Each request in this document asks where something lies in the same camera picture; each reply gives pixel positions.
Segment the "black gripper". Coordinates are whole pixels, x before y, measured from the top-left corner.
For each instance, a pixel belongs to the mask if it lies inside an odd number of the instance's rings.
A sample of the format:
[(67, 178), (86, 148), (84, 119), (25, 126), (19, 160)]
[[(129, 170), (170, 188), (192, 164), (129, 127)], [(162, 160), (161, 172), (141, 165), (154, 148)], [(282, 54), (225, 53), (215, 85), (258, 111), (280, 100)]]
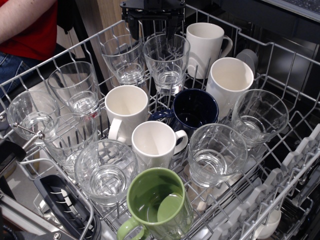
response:
[(140, 38), (139, 21), (165, 21), (165, 36), (171, 40), (179, 19), (184, 18), (184, 0), (123, 0), (122, 18), (128, 23), (133, 39)]

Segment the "person forearm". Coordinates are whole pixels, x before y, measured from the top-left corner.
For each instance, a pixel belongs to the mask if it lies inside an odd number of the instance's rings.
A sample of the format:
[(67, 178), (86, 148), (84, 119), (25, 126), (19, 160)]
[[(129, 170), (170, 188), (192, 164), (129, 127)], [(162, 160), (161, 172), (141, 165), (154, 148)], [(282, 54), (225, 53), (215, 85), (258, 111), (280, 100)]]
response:
[(55, 2), (56, 0), (8, 0), (0, 7), (0, 43), (30, 27)]

